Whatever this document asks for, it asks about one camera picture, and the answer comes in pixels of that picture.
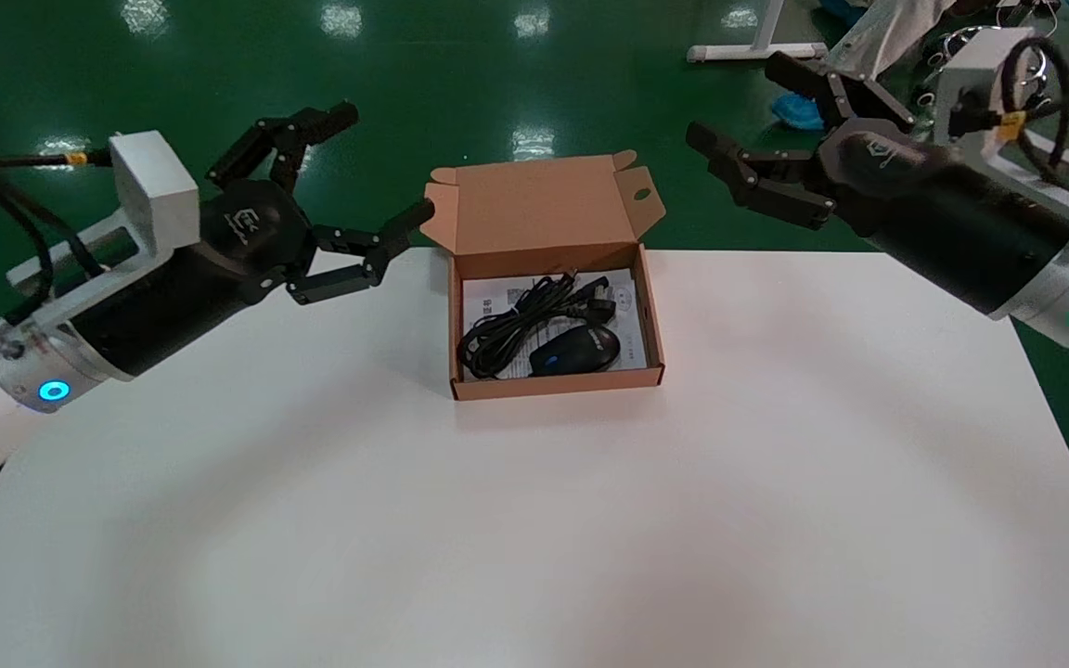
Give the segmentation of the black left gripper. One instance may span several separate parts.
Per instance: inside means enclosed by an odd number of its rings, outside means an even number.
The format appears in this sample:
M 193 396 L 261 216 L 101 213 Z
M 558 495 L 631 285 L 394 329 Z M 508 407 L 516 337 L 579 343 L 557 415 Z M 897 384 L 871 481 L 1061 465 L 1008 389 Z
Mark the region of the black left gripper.
M 237 315 L 284 282 L 317 252 L 362 263 L 317 275 L 293 275 L 286 293 L 300 305 L 377 288 L 391 261 L 410 249 L 410 234 L 434 216 L 431 199 L 399 212 L 377 232 L 309 221 L 293 198 L 309 147 L 359 122 L 342 100 L 255 120 L 207 170 L 222 193 L 200 206 L 200 240 L 179 247 L 160 267 L 71 320 L 72 328 L 124 375 L 137 377 Z M 267 158 L 270 181 L 250 178 Z

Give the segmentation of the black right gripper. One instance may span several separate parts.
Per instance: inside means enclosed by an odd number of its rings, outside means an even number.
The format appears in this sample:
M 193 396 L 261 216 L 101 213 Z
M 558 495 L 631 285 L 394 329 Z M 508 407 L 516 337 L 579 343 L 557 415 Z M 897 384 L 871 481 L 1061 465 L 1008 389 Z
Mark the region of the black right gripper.
M 896 130 L 911 131 L 915 114 L 876 80 L 784 52 L 768 57 L 765 76 L 786 90 L 771 105 L 781 125 L 841 126 L 815 156 L 748 151 L 691 122 L 688 147 L 737 206 L 810 231 L 835 212 L 876 250 L 983 315 L 1012 300 L 1069 244 L 1062 214 L 1014 193 L 955 149 Z

